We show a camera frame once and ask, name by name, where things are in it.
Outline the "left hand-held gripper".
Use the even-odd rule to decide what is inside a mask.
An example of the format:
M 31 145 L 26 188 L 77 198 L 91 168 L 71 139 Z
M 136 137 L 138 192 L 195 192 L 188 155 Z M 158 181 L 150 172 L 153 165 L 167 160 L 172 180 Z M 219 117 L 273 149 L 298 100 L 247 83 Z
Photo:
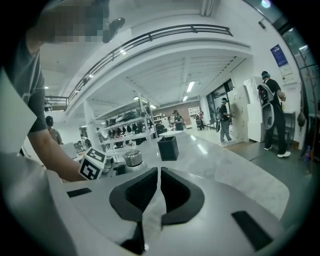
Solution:
M 78 173 L 85 180 L 98 180 L 102 173 L 107 172 L 114 164 L 115 159 L 111 155 L 106 155 L 105 152 L 90 147 L 80 161 Z M 116 176 L 127 173 L 126 165 L 120 164 L 113 168 Z

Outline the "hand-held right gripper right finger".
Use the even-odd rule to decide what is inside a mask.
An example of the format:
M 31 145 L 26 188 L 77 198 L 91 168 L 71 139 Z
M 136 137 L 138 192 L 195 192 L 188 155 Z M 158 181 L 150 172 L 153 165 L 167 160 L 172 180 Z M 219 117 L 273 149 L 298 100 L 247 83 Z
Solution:
M 284 233 L 280 221 L 230 185 L 167 167 L 160 252 L 258 252 Z

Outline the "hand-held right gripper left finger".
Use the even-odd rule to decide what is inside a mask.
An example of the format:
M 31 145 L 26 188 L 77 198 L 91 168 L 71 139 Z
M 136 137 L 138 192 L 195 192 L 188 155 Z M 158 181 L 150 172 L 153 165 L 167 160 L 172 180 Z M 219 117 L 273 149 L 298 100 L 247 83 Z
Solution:
M 146 253 L 143 213 L 158 188 L 158 169 L 62 183 L 47 173 L 59 223 L 59 253 Z

